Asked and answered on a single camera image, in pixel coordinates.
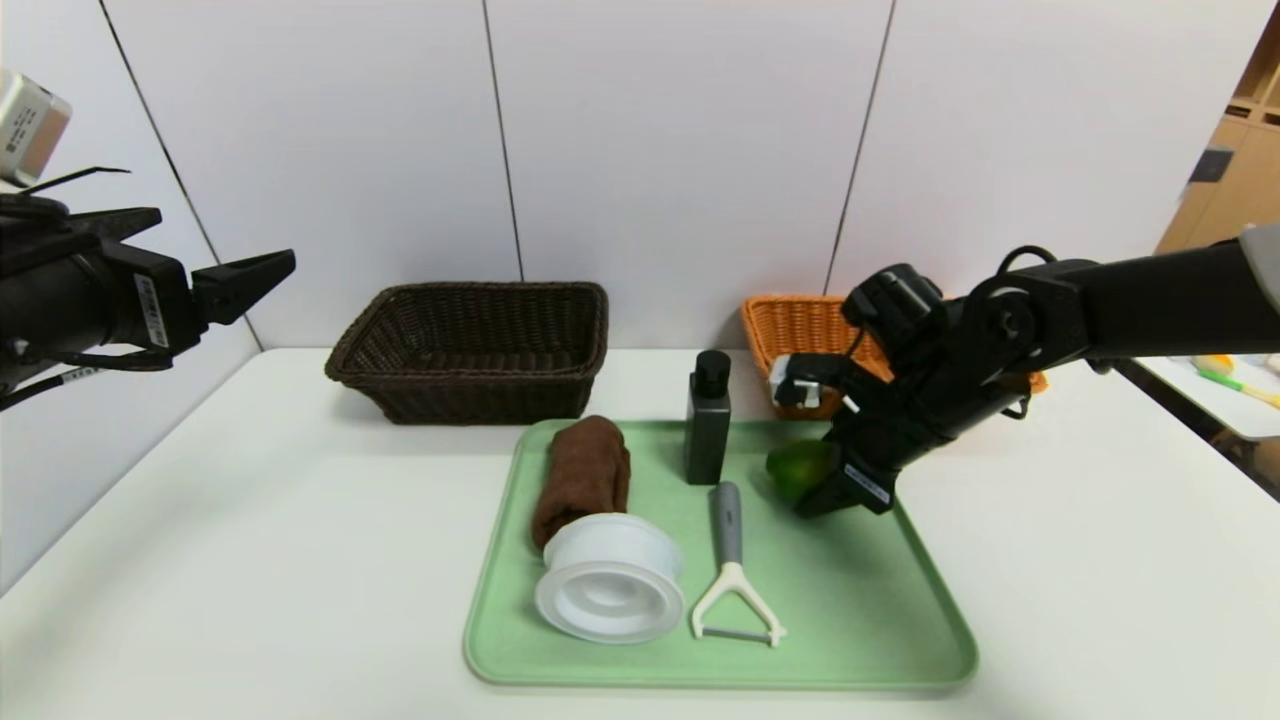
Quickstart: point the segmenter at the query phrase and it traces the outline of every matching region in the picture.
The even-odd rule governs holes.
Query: wicker basket
[[[762,295],[742,304],[742,325],[751,342],[755,368],[764,379],[768,392],[769,369],[773,360],[792,352],[847,352],[858,329],[849,325],[840,314],[845,301],[838,296],[820,295]],[[876,338],[867,336],[854,352],[854,361],[884,382],[893,379],[888,359]],[[1043,373],[1032,373],[1032,392],[1043,392],[1048,382]],[[840,409],[840,396],[824,389],[822,406],[815,409],[777,407],[774,413],[785,420],[829,420]]]
[[[577,418],[604,364],[594,283],[428,283],[383,291],[325,365],[397,424]]]

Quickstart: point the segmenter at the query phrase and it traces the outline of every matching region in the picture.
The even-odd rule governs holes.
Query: orange wicker basket
[[[742,327],[751,343],[751,356],[768,392],[769,368],[781,355],[792,352],[847,352],[858,329],[840,314],[840,296],[760,295],[742,304]],[[876,338],[867,336],[854,352],[854,361],[877,378],[890,382],[893,372]],[[1043,373],[1032,374],[1032,392],[1043,392],[1048,380]],[[840,396],[824,391],[822,406],[815,409],[774,407],[783,420],[829,420],[840,409]]]

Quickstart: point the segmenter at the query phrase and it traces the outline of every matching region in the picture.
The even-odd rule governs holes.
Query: dark brown wicker basket
[[[609,301],[595,283],[426,283],[384,290],[325,374],[397,424],[577,418],[604,364]]]

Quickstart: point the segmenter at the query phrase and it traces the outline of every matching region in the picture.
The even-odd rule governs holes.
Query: peeler handle
[[[712,523],[716,525],[716,556],[719,564],[742,564],[742,496],[733,483],[712,489]]]

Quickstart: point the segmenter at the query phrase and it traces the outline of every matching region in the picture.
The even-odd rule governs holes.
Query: green fruit
[[[840,465],[840,448],[820,439],[782,446],[764,461],[764,469],[787,505],[796,505]]]

